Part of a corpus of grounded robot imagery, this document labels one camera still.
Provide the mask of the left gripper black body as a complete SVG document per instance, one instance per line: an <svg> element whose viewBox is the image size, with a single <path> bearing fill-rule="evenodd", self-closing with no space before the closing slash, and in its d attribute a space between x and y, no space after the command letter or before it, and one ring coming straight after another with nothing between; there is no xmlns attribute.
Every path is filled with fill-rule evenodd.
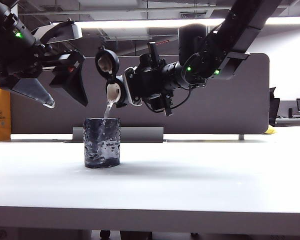
<svg viewBox="0 0 300 240"><path fill-rule="evenodd" d="M51 45L37 45L17 56L0 56L0 87L12 89L21 79L37 79L42 72L52 71L54 78L72 74L72 50L54 51Z"/></svg>

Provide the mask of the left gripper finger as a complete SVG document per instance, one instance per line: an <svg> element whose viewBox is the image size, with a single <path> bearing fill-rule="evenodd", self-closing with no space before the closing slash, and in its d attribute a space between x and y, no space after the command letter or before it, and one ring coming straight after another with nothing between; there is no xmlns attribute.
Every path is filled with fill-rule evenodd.
<svg viewBox="0 0 300 240"><path fill-rule="evenodd" d="M0 88L36 100L48 108L55 107L54 99L37 78L8 76L0 79Z"/></svg>
<svg viewBox="0 0 300 240"><path fill-rule="evenodd" d="M82 68L85 57L78 50L71 50L53 56L50 64L54 67L53 80L49 86L60 93L68 94L83 106L88 105L88 98L82 80Z"/></svg>

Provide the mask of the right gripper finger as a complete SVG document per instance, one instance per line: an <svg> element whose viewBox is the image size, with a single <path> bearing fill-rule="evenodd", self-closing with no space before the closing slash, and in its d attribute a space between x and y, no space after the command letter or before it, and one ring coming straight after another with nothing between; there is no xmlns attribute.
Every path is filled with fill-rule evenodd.
<svg viewBox="0 0 300 240"><path fill-rule="evenodd" d="M140 107L143 104L143 102L141 94L138 93L136 69L136 66L126 68L123 72L122 78L128 102L133 106Z"/></svg>

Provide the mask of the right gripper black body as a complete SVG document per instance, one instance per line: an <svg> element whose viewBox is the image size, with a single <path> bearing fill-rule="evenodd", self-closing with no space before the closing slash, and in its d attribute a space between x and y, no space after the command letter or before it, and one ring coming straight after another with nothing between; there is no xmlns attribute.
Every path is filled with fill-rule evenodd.
<svg viewBox="0 0 300 240"><path fill-rule="evenodd" d="M148 53L139 57L139 65L135 70L138 93L141 99L158 96L171 98L176 88L172 75L177 63L167 63L164 58L160 58L155 42L148 42L147 46Z"/></svg>

